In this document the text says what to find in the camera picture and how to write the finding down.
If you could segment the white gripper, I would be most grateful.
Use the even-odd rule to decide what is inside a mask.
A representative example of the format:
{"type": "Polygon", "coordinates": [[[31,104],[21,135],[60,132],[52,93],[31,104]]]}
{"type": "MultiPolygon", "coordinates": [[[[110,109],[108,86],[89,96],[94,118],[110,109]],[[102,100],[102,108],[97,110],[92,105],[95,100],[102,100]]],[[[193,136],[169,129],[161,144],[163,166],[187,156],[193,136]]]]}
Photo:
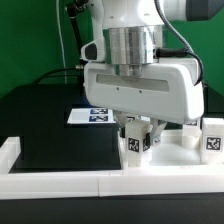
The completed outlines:
{"type": "Polygon", "coordinates": [[[117,110],[114,120],[121,138],[128,122],[124,112],[151,118],[150,144],[157,146],[167,122],[186,124],[203,115],[198,73],[192,58],[162,58],[145,65],[139,77],[118,76],[113,66],[91,62],[84,68],[84,87],[91,105],[117,110]]]}

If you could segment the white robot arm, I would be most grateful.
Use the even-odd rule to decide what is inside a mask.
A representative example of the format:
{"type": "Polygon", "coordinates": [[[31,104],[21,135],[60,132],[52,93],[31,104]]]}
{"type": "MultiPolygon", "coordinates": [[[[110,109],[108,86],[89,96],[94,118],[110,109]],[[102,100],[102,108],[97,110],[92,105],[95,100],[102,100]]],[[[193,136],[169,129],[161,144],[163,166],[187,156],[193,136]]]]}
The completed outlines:
{"type": "Polygon", "coordinates": [[[160,141],[169,122],[186,124],[204,112],[203,63],[189,44],[164,46],[173,21],[203,21],[224,8],[224,0],[73,0],[74,18],[89,10],[94,40],[81,48],[84,88],[93,106],[116,112],[124,125],[128,113],[150,119],[148,141],[160,141]]]}

